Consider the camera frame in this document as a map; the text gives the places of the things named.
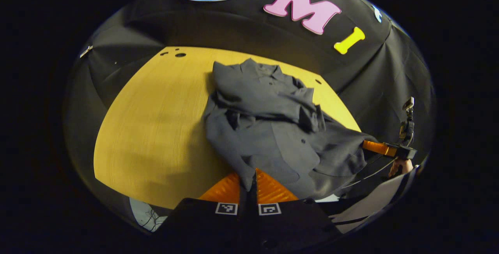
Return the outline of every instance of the wooden tabletop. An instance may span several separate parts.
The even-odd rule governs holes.
[[[320,75],[246,53],[168,46],[139,69],[112,103],[95,144],[95,177],[123,195],[173,209],[227,176],[232,170],[206,140],[201,115],[214,92],[214,61],[230,65],[248,58],[278,64],[284,74],[315,88],[315,104],[360,131]]]

